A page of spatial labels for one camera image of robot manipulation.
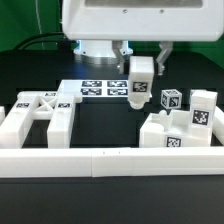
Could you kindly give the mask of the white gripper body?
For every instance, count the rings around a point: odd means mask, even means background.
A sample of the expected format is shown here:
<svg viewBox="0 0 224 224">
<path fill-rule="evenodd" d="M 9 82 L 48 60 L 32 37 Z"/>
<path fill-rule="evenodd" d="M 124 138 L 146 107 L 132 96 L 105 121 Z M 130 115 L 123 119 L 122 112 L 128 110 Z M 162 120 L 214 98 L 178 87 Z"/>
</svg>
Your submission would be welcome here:
<svg viewBox="0 0 224 224">
<path fill-rule="evenodd" d="M 62 27 L 74 40 L 216 41 L 223 0 L 63 0 Z"/>
</svg>

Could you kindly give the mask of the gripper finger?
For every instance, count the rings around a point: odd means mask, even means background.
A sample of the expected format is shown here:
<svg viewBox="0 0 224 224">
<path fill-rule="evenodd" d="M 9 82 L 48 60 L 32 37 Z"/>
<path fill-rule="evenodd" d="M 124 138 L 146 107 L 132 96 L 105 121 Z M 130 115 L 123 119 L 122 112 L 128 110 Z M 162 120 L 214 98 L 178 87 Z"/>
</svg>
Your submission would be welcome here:
<svg viewBox="0 0 224 224">
<path fill-rule="evenodd" d="M 129 62 L 124 58 L 124 56 L 121 53 L 122 47 L 123 47 L 122 41 L 112 42 L 112 49 L 118 61 L 117 68 L 120 74 L 124 74 L 128 70 L 129 65 Z"/>
<path fill-rule="evenodd" d="M 159 47 L 161 49 L 161 52 L 156 58 L 156 62 L 158 64 L 158 74 L 162 76 L 165 70 L 164 63 L 166 62 L 166 60 L 168 59 L 169 55 L 171 54 L 173 50 L 173 43 L 170 41 L 162 41 L 159 44 Z"/>
</svg>

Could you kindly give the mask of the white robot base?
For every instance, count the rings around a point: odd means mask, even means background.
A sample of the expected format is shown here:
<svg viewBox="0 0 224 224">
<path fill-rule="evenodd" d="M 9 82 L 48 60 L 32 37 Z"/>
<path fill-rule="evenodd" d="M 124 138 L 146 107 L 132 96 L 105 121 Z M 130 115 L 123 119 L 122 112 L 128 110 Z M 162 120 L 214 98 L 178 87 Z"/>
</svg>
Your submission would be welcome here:
<svg viewBox="0 0 224 224">
<path fill-rule="evenodd" d="M 96 65 L 118 64 L 112 42 L 111 40 L 79 40 L 78 46 L 73 50 L 75 60 Z M 122 42 L 121 53 L 127 60 L 133 54 L 133 50 L 127 41 Z"/>
</svg>

